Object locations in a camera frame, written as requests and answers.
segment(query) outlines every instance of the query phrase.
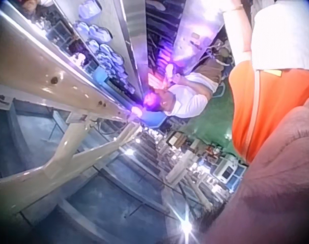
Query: white sleeve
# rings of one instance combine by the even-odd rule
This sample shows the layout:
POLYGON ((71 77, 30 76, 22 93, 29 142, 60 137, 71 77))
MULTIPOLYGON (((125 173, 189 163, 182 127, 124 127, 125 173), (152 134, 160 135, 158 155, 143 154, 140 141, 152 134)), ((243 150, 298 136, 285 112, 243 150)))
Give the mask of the white sleeve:
POLYGON ((189 101, 187 106, 183 107, 183 111, 179 113, 184 114, 184 118, 191 118, 200 115, 205 109, 208 103, 207 98, 204 95, 195 95, 189 101))

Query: brown pants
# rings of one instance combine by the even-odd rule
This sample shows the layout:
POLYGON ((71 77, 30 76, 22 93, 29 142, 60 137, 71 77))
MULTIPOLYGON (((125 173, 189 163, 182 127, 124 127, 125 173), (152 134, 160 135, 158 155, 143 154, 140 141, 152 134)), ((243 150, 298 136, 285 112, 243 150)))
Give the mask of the brown pants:
POLYGON ((215 59, 208 59, 204 64, 197 67, 194 72, 200 73, 210 80, 220 84, 223 69, 223 65, 219 64, 215 59))

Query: person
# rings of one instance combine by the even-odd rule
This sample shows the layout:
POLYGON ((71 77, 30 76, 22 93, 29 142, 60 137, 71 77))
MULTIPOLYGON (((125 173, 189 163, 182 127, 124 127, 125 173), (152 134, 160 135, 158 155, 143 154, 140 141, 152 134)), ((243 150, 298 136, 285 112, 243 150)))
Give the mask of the person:
POLYGON ((52 0, 20 0, 23 11, 28 15, 31 16, 35 13, 36 8, 38 5, 44 7, 50 7, 53 5, 52 0))
POLYGON ((237 64, 233 143, 249 168, 190 243, 309 243, 309 2, 276 1, 253 32, 240 0, 221 3, 237 64))
POLYGON ((209 59, 187 76, 175 74, 169 88, 155 89, 145 97, 144 106, 150 111, 163 111, 168 116, 190 118, 200 115, 221 83, 224 66, 209 59))

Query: green floor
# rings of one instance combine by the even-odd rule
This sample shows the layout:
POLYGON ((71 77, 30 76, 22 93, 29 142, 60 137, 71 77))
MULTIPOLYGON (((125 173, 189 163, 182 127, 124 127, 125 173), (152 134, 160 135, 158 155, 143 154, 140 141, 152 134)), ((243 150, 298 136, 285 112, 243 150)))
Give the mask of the green floor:
POLYGON ((226 135, 231 135, 234 101, 228 80, 226 79, 224 82, 226 84, 224 95, 221 98, 211 99, 203 113, 192 118, 182 128, 182 131, 203 140, 205 143, 217 142, 226 151, 237 155, 232 140, 226 138, 226 135))

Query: orange shirt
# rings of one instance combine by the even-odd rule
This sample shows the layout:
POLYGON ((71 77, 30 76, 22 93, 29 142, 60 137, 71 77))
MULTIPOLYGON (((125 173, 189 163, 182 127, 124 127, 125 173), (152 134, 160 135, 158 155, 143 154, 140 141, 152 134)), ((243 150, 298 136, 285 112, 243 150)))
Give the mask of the orange shirt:
MULTIPOLYGON (((254 80, 251 61, 238 64, 229 77, 235 103, 232 138, 234 147, 239 153, 243 152, 250 123, 254 100, 254 80)), ((302 106, 308 98, 308 70, 282 70, 281 77, 261 71, 257 120, 247 156, 242 156, 251 163, 285 115, 293 108, 302 106)))

